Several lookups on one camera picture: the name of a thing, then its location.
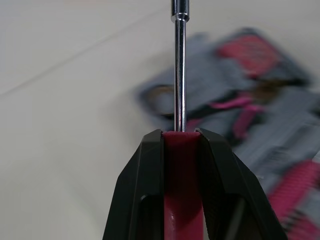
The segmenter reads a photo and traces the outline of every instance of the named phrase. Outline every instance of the white surface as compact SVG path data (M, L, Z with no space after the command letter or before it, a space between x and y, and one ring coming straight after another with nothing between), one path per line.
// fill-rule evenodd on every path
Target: white surface
M320 75L317 0L191 1L187 33L257 27ZM130 96L173 63L169 0L0 1L0 238L101 240L152 131Z

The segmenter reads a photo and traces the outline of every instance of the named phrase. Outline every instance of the tiled floor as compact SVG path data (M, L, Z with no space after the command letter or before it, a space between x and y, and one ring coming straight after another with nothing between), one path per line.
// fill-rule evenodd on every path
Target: tiled floor
M261 28L320 76L319 9L191 1L187 32ZM0 33L0 238L100 240L117 176L155 128L130 90L173 64L170 1L2 0Z

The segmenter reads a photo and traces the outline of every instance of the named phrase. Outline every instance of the tool kit case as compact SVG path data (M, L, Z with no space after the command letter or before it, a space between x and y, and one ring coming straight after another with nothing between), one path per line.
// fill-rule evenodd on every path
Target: tool kit case
M289 239L319 238L320 98L306 88L314 77L252 28L213 44L198 34L186 49L187 130L207 129L229 141L260 180ZM150 121L168 131L173 79L172 66L135 90Z

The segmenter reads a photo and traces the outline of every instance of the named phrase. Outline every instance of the chrome screwdriver shaft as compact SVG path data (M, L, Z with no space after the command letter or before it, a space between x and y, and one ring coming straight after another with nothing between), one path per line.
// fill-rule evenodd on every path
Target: chrome screwdriver shaft
M186 25L189 0L171 0L171 21L175 24L174 130L186 130Z

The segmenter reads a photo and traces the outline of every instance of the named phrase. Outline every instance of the screwdriver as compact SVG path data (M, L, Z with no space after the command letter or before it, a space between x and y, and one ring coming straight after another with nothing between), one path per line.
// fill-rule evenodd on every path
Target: screwdriver
M174 131L145 135L120 173L102 240L286 240L256 176L226 140L186 131L189 1L172 0Z

